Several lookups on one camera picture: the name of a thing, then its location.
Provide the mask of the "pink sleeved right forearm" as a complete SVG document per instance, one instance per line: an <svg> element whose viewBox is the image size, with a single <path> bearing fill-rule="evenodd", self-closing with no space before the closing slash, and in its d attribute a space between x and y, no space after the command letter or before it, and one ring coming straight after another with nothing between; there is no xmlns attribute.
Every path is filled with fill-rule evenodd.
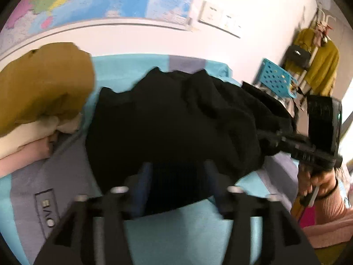
<svg viewBox="0 0 353 265"><path fill-rule="evenodd" d="M336 188L315 201L315 225L303 229L313 248L326 248L348 242L352 237L352 208L345 206Z"/></svg>

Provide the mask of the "person's right hand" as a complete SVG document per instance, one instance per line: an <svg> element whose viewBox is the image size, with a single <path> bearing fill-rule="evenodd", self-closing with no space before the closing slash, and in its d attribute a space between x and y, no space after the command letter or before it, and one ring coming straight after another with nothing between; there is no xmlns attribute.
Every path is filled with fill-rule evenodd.
<svg viewBox="0 0 353 265"><path fill-rule="evenodd" d="M323 171L317 175L311 175L313 169L304 164L299 164L298 178L298 194L307 196L318 187L318 197L324 197L330 194L336 187L336 176L334 169Z"/></svg>

